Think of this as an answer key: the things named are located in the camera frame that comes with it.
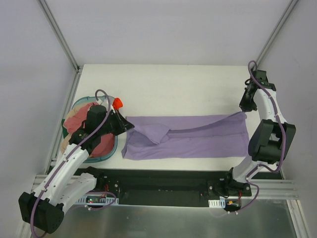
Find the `lavender t shirt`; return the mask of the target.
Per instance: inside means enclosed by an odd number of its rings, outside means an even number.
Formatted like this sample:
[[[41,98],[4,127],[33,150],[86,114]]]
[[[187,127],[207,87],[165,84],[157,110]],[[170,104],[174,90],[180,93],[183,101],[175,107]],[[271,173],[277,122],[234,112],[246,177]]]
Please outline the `lavender t shirt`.
[[[228,158],[247,154],[246,114],[127,117],[122,157],[129,160]]]

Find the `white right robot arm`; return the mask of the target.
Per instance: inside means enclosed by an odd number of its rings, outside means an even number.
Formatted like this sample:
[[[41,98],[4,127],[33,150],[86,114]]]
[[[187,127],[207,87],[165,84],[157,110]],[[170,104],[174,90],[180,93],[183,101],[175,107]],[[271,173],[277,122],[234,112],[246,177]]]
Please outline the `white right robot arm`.
[[[223,191],[231,196],[248,189],[249,180],[261,169],[278,172],[296,133],[295,125],[283,117],[276,100],[276,87],[268,81],[265,71],[251,70],[245,84],[240,109],[257,111],[261,121],[249,141],[248,155],[226,175]],[[269,169],[273,164],[278,164],[277,168]]]

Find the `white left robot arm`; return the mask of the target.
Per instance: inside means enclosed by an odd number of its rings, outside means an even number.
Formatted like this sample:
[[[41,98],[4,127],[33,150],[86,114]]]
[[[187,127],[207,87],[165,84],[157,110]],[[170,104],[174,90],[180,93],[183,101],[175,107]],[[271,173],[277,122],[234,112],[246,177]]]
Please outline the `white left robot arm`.
[[[134,128],[118,109],[115,105],[91,106],[55,167],[31,193],[20,195],[18,203],[22,219],[30,224],[33,237],[37,236],[35,229],[45,234],[54,233],[66,212],[79,198],[91,191],[104,191],[105,174],[93,167],[88,167],[73,183],[69,181],[100,144],[102,136],[118,136]]]

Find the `teal plastic laundry basket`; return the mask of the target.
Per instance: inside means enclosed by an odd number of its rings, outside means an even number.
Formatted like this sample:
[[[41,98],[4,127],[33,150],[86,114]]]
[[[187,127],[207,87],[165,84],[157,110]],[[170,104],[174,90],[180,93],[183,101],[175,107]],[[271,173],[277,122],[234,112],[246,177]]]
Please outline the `teal plastic laundry basket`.
[[[69,144],[70,137],[75,132],[81,122],[86,119],[86,113],[90,106],[96,105],[95,97],[83,97],[78,99],[65,119],[61,121],[63,141],[61,142],[57,160],[62,157],[66,146]],[[112,134],[101,137],[100,144],[93,150],[85,163],[96,163],[109,159],[116,151],[118,139]]]

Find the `orange red t shirt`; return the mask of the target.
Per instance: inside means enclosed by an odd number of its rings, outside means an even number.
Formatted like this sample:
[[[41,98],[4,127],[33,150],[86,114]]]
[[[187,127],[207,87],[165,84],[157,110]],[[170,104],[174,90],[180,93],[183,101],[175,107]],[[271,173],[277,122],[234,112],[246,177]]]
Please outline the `orange red t shirt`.
[[[115,110],[119,110],[123,107],[123,102],[119,98],[113,100],[112,106]]]

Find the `pink t shirt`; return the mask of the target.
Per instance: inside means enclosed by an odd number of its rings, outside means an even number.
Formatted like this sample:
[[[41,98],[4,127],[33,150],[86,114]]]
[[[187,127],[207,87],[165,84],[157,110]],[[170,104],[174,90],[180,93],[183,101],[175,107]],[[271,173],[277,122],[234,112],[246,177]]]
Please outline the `pink t shirt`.
[[[90,109],[91,106],[97,105],[96,102],[88,103]],[[108,155],[114,148],[115,136],[112,134],[106,134],[101,137],[100,144],[92,151],[90,157],[98,158]]]

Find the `dark green t shirt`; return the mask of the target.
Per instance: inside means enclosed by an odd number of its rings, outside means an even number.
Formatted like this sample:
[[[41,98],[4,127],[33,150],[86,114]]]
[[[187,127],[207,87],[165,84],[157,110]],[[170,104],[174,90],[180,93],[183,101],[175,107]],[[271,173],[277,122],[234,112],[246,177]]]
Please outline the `dark green t shirt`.
[[[67,128],[64,127],[64,122],[65,122],[65,119],[62,119],[61,120],[61,128],[62,128],[62,136],[63,136],[63,138],[65,138],[68,135]]]

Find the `beige t shirt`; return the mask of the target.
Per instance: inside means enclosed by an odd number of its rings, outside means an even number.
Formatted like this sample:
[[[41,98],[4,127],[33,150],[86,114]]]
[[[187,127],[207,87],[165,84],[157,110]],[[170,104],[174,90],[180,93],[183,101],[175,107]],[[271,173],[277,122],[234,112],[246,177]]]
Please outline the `beige t shirt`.
[[[66,150],[67,145],[69,144],[69,140],[72,134],[81,126],[83,120],[86,119],[87,109],[89,107],[88,103],[83,103],[75,106],[66,116],[63,127],[67,131],[67,135],[63,139],[60,152],[63,154]]]

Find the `right aluminium frame post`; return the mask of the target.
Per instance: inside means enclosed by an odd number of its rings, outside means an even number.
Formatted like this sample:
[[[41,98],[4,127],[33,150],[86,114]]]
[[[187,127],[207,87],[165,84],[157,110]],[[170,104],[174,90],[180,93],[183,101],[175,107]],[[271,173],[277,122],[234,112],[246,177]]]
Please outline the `right aluminium frame post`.
[[[285,24],[287,23],[288,19],[292,15],[293,11],[295,10],[296,6],[300,0],[290,0],[284,9],[282,15],[280,16],[279,20],[277,21],[275,27],[273,28],[272,32],[270,33],[268,39],[266,40],[263,48],[261,49],[256,63],[257,66],[260,66],[261,63],[264,61],[265,57],[268,55],[270,49],[274,45],[275,41],[277,40],[279,34],[281,33],[282,29],[284,28]]]

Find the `aluminium frame post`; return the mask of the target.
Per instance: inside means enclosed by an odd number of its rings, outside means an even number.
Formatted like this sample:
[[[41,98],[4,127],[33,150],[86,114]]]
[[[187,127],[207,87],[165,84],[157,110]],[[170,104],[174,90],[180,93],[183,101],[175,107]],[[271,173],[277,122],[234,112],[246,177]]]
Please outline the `aluminium frame post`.
[[[296,6],[300,0],[290,0],[284,9],[282,15],[280,16],[279,20],[277,21],[275,27],[273,28],[272,32],[270,33],[268,39],[266,40],[263,48],[261,49],[256,63],[257,66],[260,66],[261,63],[264,61],[265,57],[268,55],[270,49],[274,45],[275,41],[277,40],[279,34],[281,33],[282,29],[284,28],[285,24],[287,23],[288,19],[292,15],[293,11],[295,10]]]
[[[52,12],[52,10],[49,7],[49,4],[46,0],[38,0],[37,1],[41,10],[43,11],[50,27],[53,30],[53,33],[57,39],[57,41],[59,42],[62,50],[64,51],[68,61],[70,62],[70,64],[72,65],[73,69],[75,70],[75,72],[79,72],[81,67],[78,64],[77,60],[75,59],[68,43],[67,40],[65,39],[59,25],[58,22]]]

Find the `left aluminium frame post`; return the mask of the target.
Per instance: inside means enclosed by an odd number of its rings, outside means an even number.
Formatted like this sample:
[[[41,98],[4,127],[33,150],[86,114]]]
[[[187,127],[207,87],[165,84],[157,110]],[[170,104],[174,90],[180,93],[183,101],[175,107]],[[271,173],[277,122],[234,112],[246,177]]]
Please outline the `left aluminium frame post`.
[[[68,61],[70,62],[70,64],[72,65],[73,69],[75,70],[75,72],[79,72],[81,67],[78,64],[77,60],[75,59],[68,43],[67,40],[65,39],[59,25],[58,22],[52,12],[52,10],[49,7],[49,4],[46,0],[38,0],[37,1],[41,10],[43,11],[50,27],[53,30],[53,33],[57,39],[57,41],[59,42],[62,50],[64,51]]]

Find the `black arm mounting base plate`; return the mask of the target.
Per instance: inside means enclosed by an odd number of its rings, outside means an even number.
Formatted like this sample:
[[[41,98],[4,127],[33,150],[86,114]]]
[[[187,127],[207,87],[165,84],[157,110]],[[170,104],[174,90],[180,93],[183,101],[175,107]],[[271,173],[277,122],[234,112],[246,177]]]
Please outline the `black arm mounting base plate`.
[[[207,207],[221,196],[251,197],[247,183],[229,185],[227,172],[118,170],[88,167],[75,175],[96,175],[94,191],[111,192],[120,205]]]

